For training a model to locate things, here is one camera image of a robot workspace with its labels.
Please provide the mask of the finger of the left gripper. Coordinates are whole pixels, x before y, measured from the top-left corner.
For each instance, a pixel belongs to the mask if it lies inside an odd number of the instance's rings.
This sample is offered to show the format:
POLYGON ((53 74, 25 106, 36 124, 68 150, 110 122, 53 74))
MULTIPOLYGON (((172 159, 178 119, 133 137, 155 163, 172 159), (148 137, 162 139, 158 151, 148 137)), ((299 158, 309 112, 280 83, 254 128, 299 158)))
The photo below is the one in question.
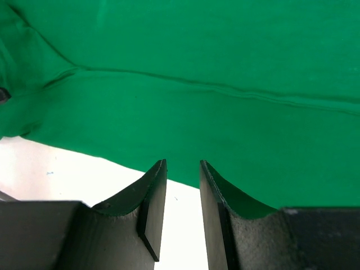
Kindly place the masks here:
POLYGON ((5 104, 11 98, 10 93, 7 89, 1 87, 0 88, 0 104, 5 104))

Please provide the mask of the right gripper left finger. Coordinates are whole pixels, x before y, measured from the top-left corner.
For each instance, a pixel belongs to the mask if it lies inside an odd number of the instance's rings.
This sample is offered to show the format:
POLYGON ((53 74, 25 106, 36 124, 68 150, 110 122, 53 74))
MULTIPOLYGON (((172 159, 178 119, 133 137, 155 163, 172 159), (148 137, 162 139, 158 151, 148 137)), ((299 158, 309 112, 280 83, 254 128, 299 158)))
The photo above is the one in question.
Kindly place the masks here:
POLYGON ((2 269, 153 269, 160 257, 167 162, 90 207, 1 194, 2 269))

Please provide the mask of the green t shirt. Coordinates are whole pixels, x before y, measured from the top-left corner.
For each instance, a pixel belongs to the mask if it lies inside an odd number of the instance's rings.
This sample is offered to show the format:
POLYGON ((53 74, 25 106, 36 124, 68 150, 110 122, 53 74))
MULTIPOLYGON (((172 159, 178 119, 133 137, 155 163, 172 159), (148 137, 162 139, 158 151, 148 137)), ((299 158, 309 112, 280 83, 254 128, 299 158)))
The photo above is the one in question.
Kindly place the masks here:
POLYGON ((2 1, 1 87, 2 137, 359 205, 358 1, 2 1))

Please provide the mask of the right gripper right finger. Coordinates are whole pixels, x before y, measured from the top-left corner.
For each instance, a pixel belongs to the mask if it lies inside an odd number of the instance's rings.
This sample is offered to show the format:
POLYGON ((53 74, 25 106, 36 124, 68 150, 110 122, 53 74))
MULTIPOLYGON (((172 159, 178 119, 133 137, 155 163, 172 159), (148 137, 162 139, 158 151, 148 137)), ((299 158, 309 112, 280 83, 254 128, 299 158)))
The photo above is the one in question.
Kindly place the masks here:
POLYGON ((274 209, 200 163, 210 269, 358 269, 358 208, 274 209))

